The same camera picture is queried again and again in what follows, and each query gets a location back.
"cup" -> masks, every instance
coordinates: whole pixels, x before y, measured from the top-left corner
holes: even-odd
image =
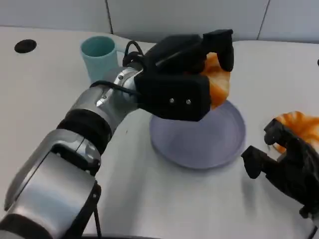
[[[118,67],[115,42],[106,36],[93,36],[81,44],[81,54],[91,83],[102,80],[104,74]]]

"cable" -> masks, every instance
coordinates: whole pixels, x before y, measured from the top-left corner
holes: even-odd
[[[99,213],[98,213],[97,207],[94,209],[93,213],[94,213],[94,219],[95,219],[96,232],[98,235],[98,239],[102,239],[101,225],[100,225],[100,219],[99,219]]]
[[[119,86],[117,84],[114,84],[113,82],[109,82],[109,81],[96,81],[94,82],[91,86],[91,87],[95,87],[95,86],[98,86],[98,85],[103,85],[103,86],[107,86],[111,89],[114,89],[114,90],[118,90],[118,91],[123,91],[129,95],[133,95],[133,96],[140,96],[141,94],[137,91],[134,91],[134,90],[131,90],[131,89],[127,89],[123,86]]]
[[[318,227],[317,227],[317,226],[314,226],[312,232],[309,234],[309,236],[307,237],[307,239],[313,239],[314,236],[315,236],[315,234],[316,234],[316,232],[317,232],[317,230],[318,230]]]
[[[125,52],[124,52],[124,57],[126,57],[129,53],[129,48],[131,45],[135,45],[135,47],[137,48],[138,50],[138,53],[142,56],[144,56],[144,53],[141,49],[141,47],[138,45],[138,43],[136,41],[129,41],[128,44],[126,45],[126,48],[125,48]]]

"orange striped object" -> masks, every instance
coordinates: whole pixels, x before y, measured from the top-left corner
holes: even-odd
[[[282,114],[276,119],[319,152],[319,117],[306,116],[299,111],[293,111]],[[286,151],[278,144],[274,144],[274,147],[280,153]]]
[[[220,67],[216,53],[209,53],[201,75],[209,78],[211,107],[214,109],[223,104],[229,95],[230,72]]]

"table surface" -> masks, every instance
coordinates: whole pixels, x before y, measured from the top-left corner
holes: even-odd
[[[15,173],[89,86],[80,43],[108,34],[13,27],[0,27],[0,34],[3,204]],[[112,37],[123,51],[128,41]],[[34,51],[21,55],[13,50],[29,38],[37,42]],[[152,44],[141,46],[146,51]],[[267,150],[263,127],[281,113],[319,116],[318,45],[239,41],[234,49],[228,99],[246,122],[246,146]],[[312,223],[300,217],[300,204],[264,176],[249,179],[240,158],[222,168],[193,171],[156,154],[150,117],[142,110],[128,115],[102,156],[97,180],[103,233],[163,239],[306,238]],[[91,220],[85,233],[94,232]]]

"plate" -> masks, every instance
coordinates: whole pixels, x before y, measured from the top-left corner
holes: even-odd
[[[184,167],[208,169],[239,157],[246,127],[237,108],[226,101],[199,122],[153,116],[150,133],[153,147],[165,158]]]

